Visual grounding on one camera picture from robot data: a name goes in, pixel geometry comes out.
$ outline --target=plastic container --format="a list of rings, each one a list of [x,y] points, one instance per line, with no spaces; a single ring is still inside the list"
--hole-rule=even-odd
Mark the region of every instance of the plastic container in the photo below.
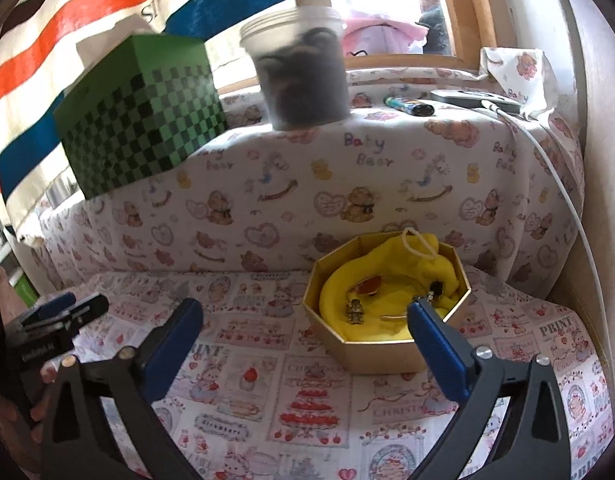
[[[331,7],[265,14],[241,29],[276,130],[334,123],[350,114],[343,20]]]

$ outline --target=white wall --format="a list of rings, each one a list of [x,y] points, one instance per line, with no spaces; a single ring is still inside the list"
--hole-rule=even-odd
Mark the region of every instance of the white wall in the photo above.
[[[592,0],[570,0],[587,74],[588,133],[583,225],[603,285],[615,368],[615,35]],[[583,247],[578,241],[557,284],[590,313],[600,339],[602,319]]]
[[[560,0],[505,0],[517,48],[539,48],[556,74],[559,112],[579,127],[577,89],[570,33]]]

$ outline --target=white cable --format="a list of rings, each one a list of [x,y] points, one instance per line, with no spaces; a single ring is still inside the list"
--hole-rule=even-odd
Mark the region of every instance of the white cable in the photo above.
[[[529,131],[526,130],[526,128],[521,123],[521,121],[519,121],[516,118],[512,117],[511,115],[505,113],[497,105],[495,105],[494,103],[492,103],[490,101],[483,100],[483,101],[481,101],[481,104],[483,105],[484,108],[487,108],[488,110],[490,110],[490,111],[496,113],[497,115],[505,118],[505,120],[507,120],[505,122],[512,123],[521,132],[523,132],[523,134],[525,134],[525,136],[531,141],[531,143],[538,150],[538,152],[543,157],[543,160],[547,164],[547,167],[549,168],[550,173],[552,174],[552,177],[554,178],[554,180],[556,182],[556,185],[558,186],[558,189],[561,191],[561,195],[565,199],[565,202],[567,203],[567,206],[570,208],[570,212],[572,213],[572,217],[574,218],[574,222],[576,223],[576,226],[577,226],[577,228],[579,230],[579,234],[581,235],[581,241],[583,242],[583,246],[585,247],[585,253],[587,254],[588,261],[590,263],[591,273],[594,276],[594,285],[596,287],[596,295],[599,298],[599,305],[601,306],[601,317],[603,318],[603,323],[607,326],[607,316],[606,316],[606,313],[605,313],[605,303],[603,301],[603,290],[601,290],[601,279],[599,278],[599,272],[596,269],[596,263],[594,262],[594,256],[591,253],[590,243],[588,242],[587,235],[585,234],[585,230],[583,229],[583,224],[581,222],[581,219],[579,218],[579,215],[576,212],[576,208],[574,207],[574,204],[572,203],[572,200],[570,199],[570,196],[567,193],[567,190],[565,189],[565,186],[561,182],[561,179],[558,176],[558,173],[556,173],[556,169],[555,169],[554,165],[552,164],[552,161],[549,160],[549,157],[547,156],[547,153],[543,149],[543,146],[541,146],[539,144],[539,142],[537,141],[537,139],[535,139],[534,136]]]
[[[421,245],[425,249],[430,251],[430,254],[425,254],[414,249],[407,241],[408,235],[415,235],[417,238],[419,238],[419,240],[421,241]],[[403,245],[408,251],[410,251],[412,254],[416,254],[418,257],[423,258],[424,260],[433,260],[437,256],[436,251],[434,251],[434,249],[432,249],[432,246],[427,242],[427,240],[423,238],[423,235],[413,227],[406,227],[405,229],[403,229],[403,232],[401,233],[401,241],[403,242]]]

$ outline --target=striped fabric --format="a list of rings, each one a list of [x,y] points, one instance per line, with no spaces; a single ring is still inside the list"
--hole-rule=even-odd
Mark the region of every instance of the striped fabric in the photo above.
[[[0,191],[13,227],[68,167],[52,111],[85,70],[78,42],[131,15],[155,32],[207,40],[282,1],[21,0],[0,32]]]

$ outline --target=human hand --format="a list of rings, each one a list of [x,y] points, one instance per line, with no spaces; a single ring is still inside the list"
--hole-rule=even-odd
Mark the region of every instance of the human hand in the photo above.
[[[51,363],[46,363],[41,369],[43,383],[50,385],[57,377],[57,371]],[[39,445],[43,439],[43,419],[45,419],[50,402],[51,386],[46,388],[43,399],[30,410],[30,416],[39,422],[30,432],[32,441]],[[30,472],[40,471],[38,450],[30,450],[27,439],[21,435],[22,418],[17,406],[9,399],[0,395],[0,438],[19,466]]]

